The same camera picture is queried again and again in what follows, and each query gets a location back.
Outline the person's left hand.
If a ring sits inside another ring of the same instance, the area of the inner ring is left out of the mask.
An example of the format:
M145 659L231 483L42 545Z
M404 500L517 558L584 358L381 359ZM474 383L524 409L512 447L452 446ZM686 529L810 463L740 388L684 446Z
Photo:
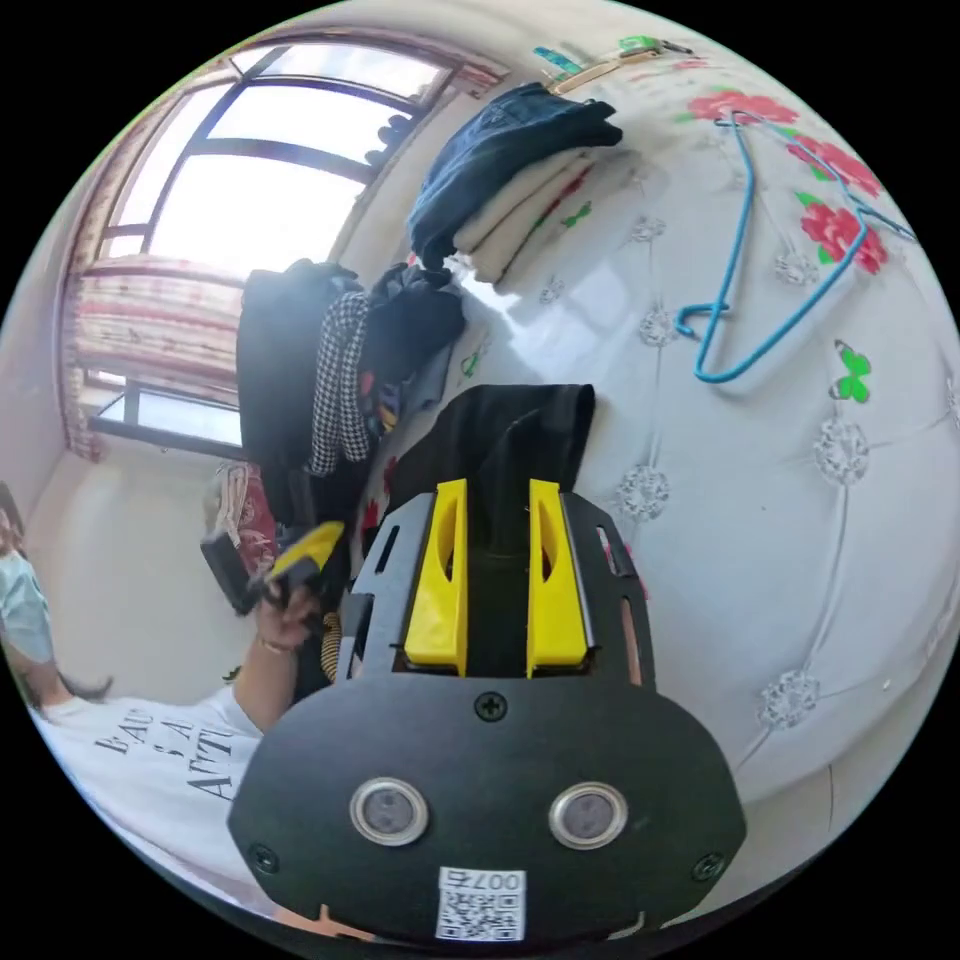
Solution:
M306 585L296 588L278 581L261 590L255 610L255 643L274 654L293 654L306 642L317 619L321 603Z

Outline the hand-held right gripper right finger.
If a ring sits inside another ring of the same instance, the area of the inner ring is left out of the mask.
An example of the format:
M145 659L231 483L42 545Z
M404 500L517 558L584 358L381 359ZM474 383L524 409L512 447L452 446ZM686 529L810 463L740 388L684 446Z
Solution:
M587 657L574 555L556 483L529 486L526 674L574 671Z

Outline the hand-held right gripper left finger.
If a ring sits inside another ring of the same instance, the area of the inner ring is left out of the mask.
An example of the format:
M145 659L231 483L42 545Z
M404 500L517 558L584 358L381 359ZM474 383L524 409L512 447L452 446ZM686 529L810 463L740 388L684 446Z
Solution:
M416 668L467 668L467 499L464 479L437 486L404 640L405 657Z

